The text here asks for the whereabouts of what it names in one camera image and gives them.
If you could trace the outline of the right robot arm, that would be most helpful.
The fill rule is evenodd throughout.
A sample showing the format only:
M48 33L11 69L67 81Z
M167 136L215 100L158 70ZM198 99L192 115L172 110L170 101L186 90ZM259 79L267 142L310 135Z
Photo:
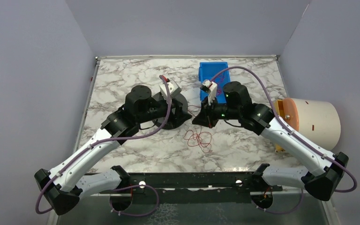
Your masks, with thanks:
M274 167L262 164L253 173L253 184L266 190L269 186L289 186L306 190L321 201L328 201L344 175L348 156L333 154L277 119L271 108L253 103L246 86L239 82L224 85L226 102L216 99L217 84L202 82L208 95L201 102L201 110L193 119L194 125L212 128L219 120L237 120L241 127L280 145L302 163L298 168Z

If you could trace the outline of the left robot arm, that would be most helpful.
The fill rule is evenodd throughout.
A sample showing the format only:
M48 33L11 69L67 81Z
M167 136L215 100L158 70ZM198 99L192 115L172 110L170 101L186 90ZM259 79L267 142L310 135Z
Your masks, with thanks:
M159 88L159 93L152 95L149 87L134 86L124 104L107 116L82 147L54 168L35 173L39 197L49 202L52 211L61 216L85 197L128 186L128 174L120 166L91 176L87 171L124 142L139 139L142 123L153 121L160 131L178 128L191 118L178 85L167 83Z

